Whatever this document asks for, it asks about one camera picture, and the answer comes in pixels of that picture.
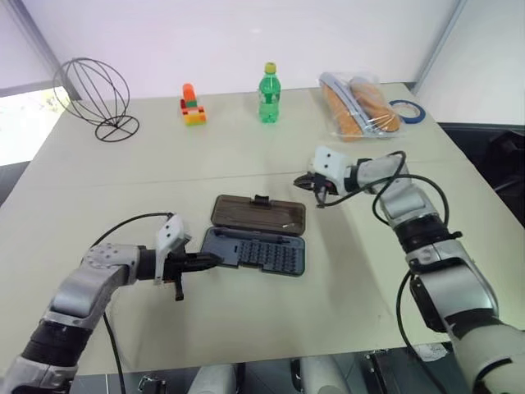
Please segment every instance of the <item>bottle cap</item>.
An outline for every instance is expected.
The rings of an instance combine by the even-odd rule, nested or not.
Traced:
[[[267,74],[275,74],[277,71],[277,66],[275,63],[268,62],[264,65],[264,72]]]

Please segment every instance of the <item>orange toy block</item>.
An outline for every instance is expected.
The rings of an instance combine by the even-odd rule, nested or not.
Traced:
[[[206,123],[206,115],[200,112],[192,112],[184,115],[184,120],[187,126],[196,126]]]
[[[180,110],[187,126],[202,125],[206,123],[204,107],[197,105],[195,91],[192,84],[182,86],[183,99],[180,100]]]
[[[183,84],[182,85],[182,95],[184,96],[184,101],[187,103],[190,101],[197,101],[195,98],[195,91],[192,84]]]

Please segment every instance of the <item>green plastic bottle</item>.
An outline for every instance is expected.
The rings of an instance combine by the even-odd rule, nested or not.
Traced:
[[[259,119],[262,123],[275,123],[279,117],[281,82],[276,76],[276,64],[266,63],[264,77],[259,83]]]

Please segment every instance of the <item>plastic bag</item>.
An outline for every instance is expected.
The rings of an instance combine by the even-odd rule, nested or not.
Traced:
[[[402,131],[401,119],[383,97],[377,82],[362,76],[323,72],[319,85],[341,140],[385,138]]]

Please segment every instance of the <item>bottle label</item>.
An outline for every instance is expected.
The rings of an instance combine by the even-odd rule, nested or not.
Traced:
[[[278,93],[263,93],[259,92],[259,102],[261,104],[275,104],[279,103],[281,95]]]

